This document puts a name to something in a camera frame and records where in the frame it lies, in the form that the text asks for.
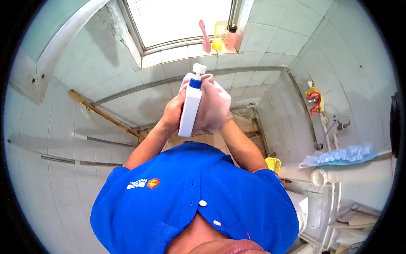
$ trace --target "blue cloth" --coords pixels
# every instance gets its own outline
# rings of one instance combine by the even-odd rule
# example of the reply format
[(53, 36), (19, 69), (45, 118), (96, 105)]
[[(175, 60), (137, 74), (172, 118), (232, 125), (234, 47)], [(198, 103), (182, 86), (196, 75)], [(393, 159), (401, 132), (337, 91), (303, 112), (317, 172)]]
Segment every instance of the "blue cloth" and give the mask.
[(308, 166), (322, 165), (351, 165), (362, 163), (377, 157), (378, 153), (372, 151), (372, 144), (350, 145), (346, 149), (338, 149), (322, 153), (315, 151), (313, 156), (308, 156), (303, 160), (303, 164)]
[(248, 239), (249, 233), (273, 254), (285, 253), (298, 236), (295, 208), (273, 171), (244, 171), (219, 149), (195, 142), (133, 170), (116, 167), (96, 198), (90, 223), (110, 253), (162, 254), (197, 211), (228, 238)]

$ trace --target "wooden stick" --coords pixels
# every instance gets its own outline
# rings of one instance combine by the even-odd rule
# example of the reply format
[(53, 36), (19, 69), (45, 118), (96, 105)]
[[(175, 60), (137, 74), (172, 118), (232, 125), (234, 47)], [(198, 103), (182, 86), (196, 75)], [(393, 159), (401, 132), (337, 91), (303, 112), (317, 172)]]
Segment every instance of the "wooden stick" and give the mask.
[(137, 131), (134, 131), (132, 129), (130, 129), (129, 127), (123, 125), (122, 123), (112, 119), (111, 117), (109, 117), (107, 114), (101, 112), (99, 109), (97, 109), (95, 106), (93, 106), (91, 103), (85, 101), (85, 99), (83, 99), (80, 94), (76, 93), (74, 90), (69, 90), (68, 93), (70, 96), (72, 96), (74, 99), (76, 99), (78, 102), (80, 102), (81, 104), (85, 105), (86, 107), (90, 108), (91, 110), (93, 110), (94, 112), (96, 112), (97, 114), (101, 115), (102, 117), (106, 118), (108, 121), (114, 123), (115, 125), (117, 125), (118, 127), (120, 127), (121, 129), (123, 129), (124, 131), (133, 134), (134, 136), (138, 137), (140, 139), (140, 141), (142, 141), (144, 139), (144, 136), (139, 134)]

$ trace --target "window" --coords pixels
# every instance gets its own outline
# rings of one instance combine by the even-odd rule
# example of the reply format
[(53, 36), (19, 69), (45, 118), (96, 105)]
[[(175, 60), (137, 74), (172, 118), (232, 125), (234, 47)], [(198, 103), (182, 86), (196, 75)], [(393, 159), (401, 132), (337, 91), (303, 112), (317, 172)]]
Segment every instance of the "window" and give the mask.
[(237, 0), (119, 0), (130, 34), (142, 55), (199, 44), (213, 36), (216, 20), (234, 22)]

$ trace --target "shirt logo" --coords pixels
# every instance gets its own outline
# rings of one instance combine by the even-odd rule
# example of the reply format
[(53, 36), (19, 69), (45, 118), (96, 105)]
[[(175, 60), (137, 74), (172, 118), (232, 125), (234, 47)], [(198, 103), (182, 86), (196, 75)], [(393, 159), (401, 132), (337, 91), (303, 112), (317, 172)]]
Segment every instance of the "shirt logo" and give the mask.
[(159, 180), (158, 178), (151, 179), (148, 181), (147, 186), (153, 189), (155, 187), (158, 187), (160, 181), (161, 180)]
[(132, 189), (135, 187), (145, 187), (145, 184), (147, 183), (148, 179), (140, 179), (136, 182), (130, 182), (130, 184), (127, 186), (127, 189)]

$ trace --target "hand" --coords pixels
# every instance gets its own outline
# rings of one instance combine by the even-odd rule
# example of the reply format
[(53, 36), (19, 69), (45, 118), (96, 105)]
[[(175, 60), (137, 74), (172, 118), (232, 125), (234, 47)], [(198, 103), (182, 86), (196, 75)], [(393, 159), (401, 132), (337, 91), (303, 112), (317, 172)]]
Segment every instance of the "hand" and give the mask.
[(161, 121), (166, 130), (173, 133), (179, 128), (180, 115), (182, 112), (182, 105), (185, 102), (186, 89), (183, 89), (179, 95), (175, 96), (168, 104), (166, 104), (164, 116)]

